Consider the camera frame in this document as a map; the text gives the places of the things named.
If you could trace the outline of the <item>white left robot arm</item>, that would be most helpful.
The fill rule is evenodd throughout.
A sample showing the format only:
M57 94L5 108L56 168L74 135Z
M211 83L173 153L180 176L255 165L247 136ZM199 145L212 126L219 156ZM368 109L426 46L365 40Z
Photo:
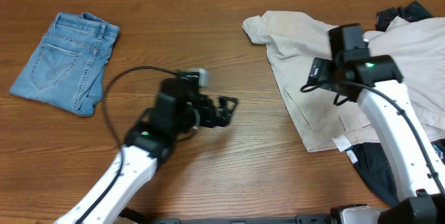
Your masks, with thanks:
M87 195L57 223L113 223L135 193L170 158L179 135L198 127L225 127L238 100L220 96L220 105L200 93L198 77L161 82L155 106L127 132L108 170Z

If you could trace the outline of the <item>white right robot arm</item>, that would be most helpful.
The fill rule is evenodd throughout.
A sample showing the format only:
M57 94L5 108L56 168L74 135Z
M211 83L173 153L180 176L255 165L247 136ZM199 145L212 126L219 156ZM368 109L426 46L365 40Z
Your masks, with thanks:
M389 209L333 207L324 223L443 223L444 163L415 115L397 64L370 54L359 24L335 27L328 38L331 59L315 58L300 90L322 88L359 104L380 139L400 202Z

